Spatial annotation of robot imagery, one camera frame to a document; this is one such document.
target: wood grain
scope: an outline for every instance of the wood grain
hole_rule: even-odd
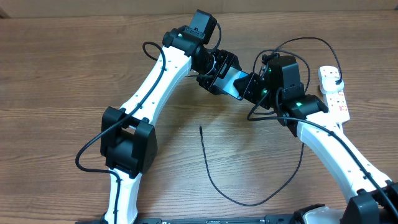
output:
[[[11,18],[393,10],[396,0],[0,0]]]
[[[335,48],[346,82],[351,121],[345,133],[393,180],[398,179],[398,13],[295,12],[215,15],[221,48],[249,71],[256,54],[300,36]],[[139,88],[153,61],[144,41],[161,43],[186,16],[114,16],[0,20],[0,223],[73,223],[99,218],[108,207],[109,177],[81,172],[79,148],[100,130],[107,106],[118,107]],[[211,44],[214,45],[217,34]],[[311,67],[308,92],[319,95],[317,68],[335,65],[322,43],[286,46]],[[158,54],[155,49],[150,53]],[[307,71],[300,62],[302,81]],[[216,185],[241,202],[257,202],[294,171],[300,143],[276,121],[251,123],[246,101],[213,96],[186,78],[160,114],[159,151],[143,176],[142,217],[261,217],[313,203],[344,208],[345,200],[319,159],[305,149],[286,188],[259,207],[240,207],[211,186],[201,151],[203,125]],[[105,168],[96,143],[87,167]]]

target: wooden surface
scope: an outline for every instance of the wooden surface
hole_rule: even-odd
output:
[[[154,62],[141,49],[189,24],[185,16],[0,20],[0,223],[73,223],[99,218],[108,207],[109,176],[75,167],[78,150],[100,131],[107,106],[118,107],[139,88]],[[345,133],[381,171],[398,180],[398,12],[296,12],[215,15],[221,49],[245,71],[256,54],[301,36],[335,48],[346,83],[351,121]],[[215,32],[212,44],[218,38]],[[316,41],[285,49],[311,66],[308,90],[319,94],[317,69],[335,65]],[[302,81],[307,78],[300,62]],[[158,155],[142,178],[143,217],[261,217],[313,203],[344,208],[331,175],[308,148],[286,188],[258,207],[235,205],[211,186],[200,144],[217,186],[240,202],[266,198],[294,171],[300,143],[277,121],[246,121],[251,105],[213,96],[192,78],[175,89],[156,126]],[[105,168],[99,143],[84,166]]]
[[[0,0],[11,18],[393,10],[397,0]]]

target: wooden table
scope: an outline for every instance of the wooden table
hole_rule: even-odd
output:
[[[295,12],[215,15],[220,48],[250,71],[256,54],[285,40],[321,37],[335,48],[346,83],[351,121],[346,135],[381,171],[398,180],[398,12]],[[107,106],[118,107],[139,88],[154,62],[141,49],[192,15],[0,20],[0,223],[73,223],[99,218],[109,201],[109,176],[75,167],[77,151],[100,131]],[[218,38],[217,32],[211,41]],[[321,42],[301,40],[284,49],[317,69],[336,65]],[[158,54],[153,48],[152,54]],[[302,81],[307,71],[300,62]],[[300,143],[277,121],[246,121],[251,105],[213,96],[186,78],[156,126],[159,151],[143,176],[142,217],[261,217],[313,203],[344,208],[331,175],[306,148],[286,188],[258,207],[223,198],[208,180],[198,127],[203,125],[216,185],[240,202],[258,202],[297,166]],[[99,143],[84,166],[106,168]]]

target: robotic arm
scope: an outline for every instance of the robotic arm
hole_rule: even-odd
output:
[[[167,32],[162,48],[165,58],[159,56],[140,89],[120,110],[109,107],[104,112],[102,131],[117,123],[137,106],[154,84],[162,69],[163,60],[166,60],[163,77],[141,108],[120,128],[101,138],[101,154],[106,157],[106,165],[122,179],[117,223],[132,224],[137,218],[139,182],[142,174],[153,163],[157,152],[154,126],[171,92],[191,69],[201,74],[197,77],[199,85],[214,95],[228,94],[238,100],[246,99],[267,110],[273,108],[279,117],[311,121],[333,131],[358,161],[366,166],[377,185],[394,206],[397,206],[398,185],[377,170],[353,146],[332,122],[328,108],[318,97],[305,95],[295,57],[271,54],[262,58],[263,72],[245,73],[239,66],[237,56],[231,52],[208,50],[204,47],[208,44],[216,23],[216,19],[210,14],[197,11],[189,26]],[[364,171],[354,162],[352,155],[336,138],[305,122],[291,119],[280,119],[279,122],[315,152],[337,181],[348,203],[344,213],[327,209],[321,214],[313,210],[317,210],[319,206],[312,206],[301,210],[298,217],[295,214],[294,220],[302,223],[380,223],[381,214],[394,220],[390,214],[391,208],[380,197],[379,189],[369,181]],[[135,133],[123,130],[128,127],[135,129]],[[114,223],[116,190],[116,178],[111,176],[109,208],[102,217],[102,223]],[[378,204],[386,207],[383,210],[385,213],[379,211]]]

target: white power strip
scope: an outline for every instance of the white power strip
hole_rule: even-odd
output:
[[[347,101],[343,91],[344,82],[339,85],[336,84],[336,81],[340,79],[340,74],[338,69],[333,66],[320,67],[318,77],[323,101],[329,108],[329,113],[342,130],[341,124],[349,120]]]

